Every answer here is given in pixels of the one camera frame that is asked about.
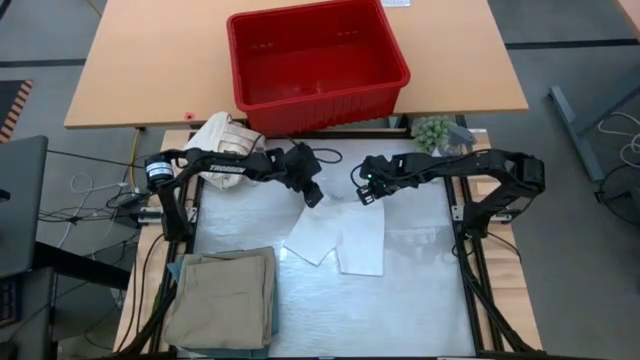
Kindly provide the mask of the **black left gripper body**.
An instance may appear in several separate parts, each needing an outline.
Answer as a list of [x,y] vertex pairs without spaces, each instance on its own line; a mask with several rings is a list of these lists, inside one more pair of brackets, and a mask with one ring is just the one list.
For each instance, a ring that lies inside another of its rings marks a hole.
[[311,148],[305,143],[285,150],[273,148],[277,174],[273,177],[285,187],[299,193],[319,193],[320,187],[313,180],[322,168]]

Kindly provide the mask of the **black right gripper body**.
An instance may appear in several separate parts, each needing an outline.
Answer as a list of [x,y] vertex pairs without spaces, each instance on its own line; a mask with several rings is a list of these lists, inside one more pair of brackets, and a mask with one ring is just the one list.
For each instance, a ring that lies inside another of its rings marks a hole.
[[396,191],[414,187],[415,180],[408,175],[398,175],[398,168],[384,156],[367,156],[363,161],[359,176],[366,181],[371,193],[395,193]]

